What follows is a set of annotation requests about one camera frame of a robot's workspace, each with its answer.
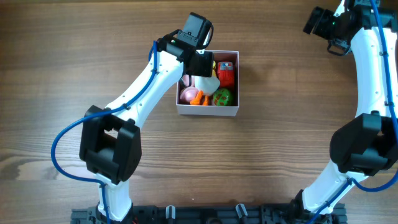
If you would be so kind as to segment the yellow wooden rattle toy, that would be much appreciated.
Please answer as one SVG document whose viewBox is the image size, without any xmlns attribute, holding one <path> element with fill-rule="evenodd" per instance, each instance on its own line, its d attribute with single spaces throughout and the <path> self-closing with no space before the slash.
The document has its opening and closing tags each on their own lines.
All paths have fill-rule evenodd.
<svg viewBox="0 0 398 224">
<path fill-rule="evenodd" d="M 216 77 L 216 62 L 213 61 L 212 64 L 212 77 Z"/>
</svg>

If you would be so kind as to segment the white yellow duck plush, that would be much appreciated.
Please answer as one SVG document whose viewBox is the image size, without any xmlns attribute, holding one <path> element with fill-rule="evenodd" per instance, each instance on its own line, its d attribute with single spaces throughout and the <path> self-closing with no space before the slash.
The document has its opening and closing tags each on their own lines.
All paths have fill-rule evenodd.
<svg viewBox="0 0 398 224">
<path fill-rule="evenodd" d="M 212 70 L 211 77 L 194 76 L 195 88 L 198 90 L 196 97 L 190 101 L 191 105 L 210 106 L 210 97 L 220 87 L 220 81 Z"/>
</svg>

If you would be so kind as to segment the red toy fire truck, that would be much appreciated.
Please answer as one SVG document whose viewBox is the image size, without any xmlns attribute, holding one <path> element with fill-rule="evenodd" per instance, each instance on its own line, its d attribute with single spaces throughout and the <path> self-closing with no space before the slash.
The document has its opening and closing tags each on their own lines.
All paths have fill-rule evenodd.
<svg viewBox="0 0 398 224">
<path fill-rule="evenodd" d="M 235 88 L 235 71 L 232 62 L 218 62 L 216 74 L 220 81 L 220 88 L 226 88 L 234 91 Z"/>
</svg>

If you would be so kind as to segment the pink pig toy figure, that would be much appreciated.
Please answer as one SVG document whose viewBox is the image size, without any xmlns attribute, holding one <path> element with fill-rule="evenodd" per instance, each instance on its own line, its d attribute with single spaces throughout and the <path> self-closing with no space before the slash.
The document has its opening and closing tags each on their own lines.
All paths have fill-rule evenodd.
<svg viewBox="0 0 398 224">
<path fill-rule="evenodd" d="M 189 105 L 199 92 L 195 87 L 195 76 L 183 75 L 179 81 L 179 85 L 181 88 L 179 93 L 180 104 Z"/>
</svg>

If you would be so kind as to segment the green numbered ball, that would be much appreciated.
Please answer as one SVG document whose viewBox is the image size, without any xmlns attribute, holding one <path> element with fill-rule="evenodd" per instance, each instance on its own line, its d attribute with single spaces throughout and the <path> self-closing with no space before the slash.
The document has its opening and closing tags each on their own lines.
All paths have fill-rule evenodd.
<svg viewBox="0 0 398 224">
<path fill-rule="evenodd" d="M 226 88 L 216 90 L 213 94 L 213 104 L 215 106 L 231 106 L 233 104 L 233 92 Z"/>
</svg>

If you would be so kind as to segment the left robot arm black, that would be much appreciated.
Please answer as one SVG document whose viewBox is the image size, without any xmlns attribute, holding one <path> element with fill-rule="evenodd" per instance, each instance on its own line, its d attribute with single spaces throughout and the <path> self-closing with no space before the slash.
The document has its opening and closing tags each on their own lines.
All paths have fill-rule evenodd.
<svg viewBox="0 0 398 224">
<path fill-rule="evenodd" d="M 166 91 L 185 74 L 210 77 L 214 32 L 203 16 L 190 13 L 183 29 L 154 41 L 148 64 L 131 86 L 101 109 L 85 113 L 79 157 L 99 182 L 100 201 L 74 210 L 72 223 L 135 223 L 129 178 L 142 156 L 141 129 Z"/>
</svg>

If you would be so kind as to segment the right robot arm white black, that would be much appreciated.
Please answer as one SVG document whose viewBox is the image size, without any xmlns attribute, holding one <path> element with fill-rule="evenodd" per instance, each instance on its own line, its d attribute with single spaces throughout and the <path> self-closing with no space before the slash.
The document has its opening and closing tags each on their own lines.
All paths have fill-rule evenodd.
<svg viewBox="0 0 398 224">
<path fill-rule="evenodd" d="M 330 141 L 330 161 L 318 178 L 291 201 L 291 223 L 334 220 L 334 208 L 353 188 L 380 192 L 363 181 L 397 162 L 397 12 L 379 1 L 341 1 L 335 11 L 313 9 L 304 32 L 328 42 L 328 52 L 353 54 L 358 105 L 353 120 Z"/>
</svg>

